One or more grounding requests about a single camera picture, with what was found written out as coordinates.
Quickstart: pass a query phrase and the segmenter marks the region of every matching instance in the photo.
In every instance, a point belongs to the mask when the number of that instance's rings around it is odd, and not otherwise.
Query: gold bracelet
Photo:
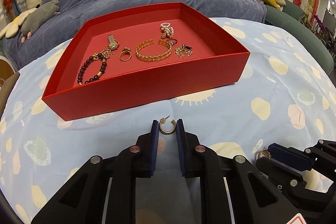
[[[171,52],[172,52],[173,43],[165,41],[165,40],[161,40],[161,39],[158,41],[158,43],[159,43],[159,45],[163,45],[163,46],[167,47],[168,48],[167,52],[162,53],[160,55],[154,55],[154,56],[145,56],[145,55],[140,54],[139,52],[140,52],[141,49],[143,49],[147,46],[153,45],[153,40],[147,40],[145,42],[142,42],[135,49],[135,53],[136,53],[137,58],[141,61],[144,61],[144,62],[157,62],[157,61],[164,60],[168,56],[170,56]]]

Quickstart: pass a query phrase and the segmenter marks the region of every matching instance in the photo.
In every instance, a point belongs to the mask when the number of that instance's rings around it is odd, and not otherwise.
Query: red bow
[[[3,5],[6,7],[6,14],[13,16],[13,0],[3,0]]]

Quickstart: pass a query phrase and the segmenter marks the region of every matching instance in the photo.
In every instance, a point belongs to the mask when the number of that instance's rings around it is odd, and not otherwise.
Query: gray plush toy
[[[40,26],[54,15],[59,14],[58,0],[52,0],[38,7],[32,12],[21,27],[21,43],[29,39],[37,31]]]

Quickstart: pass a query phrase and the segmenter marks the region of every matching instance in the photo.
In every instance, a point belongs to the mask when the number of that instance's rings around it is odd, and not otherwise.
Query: sofa armrest
[[[283,12],[287,15],[290,15],[292,18],[299,21],[301,18],[305,16],[305,11],[303,11],[300,7],[290,2],[289,0],[285,0],[286,6],[283,7]]]
[[[334,60],[323,43],[300,22],[281,12],[280,10],[266,5],[266,21],[271,25],[280,27],[292,36],[306,48],[313,56],[316,62],[322,67],[326,74],[334,69]]]

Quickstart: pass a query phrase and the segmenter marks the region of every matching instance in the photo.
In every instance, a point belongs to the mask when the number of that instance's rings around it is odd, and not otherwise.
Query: watch face
[[[118,47],[119,47],[119,42],[111,42],[109,44],[109,49],[112,51],[116,50]]]

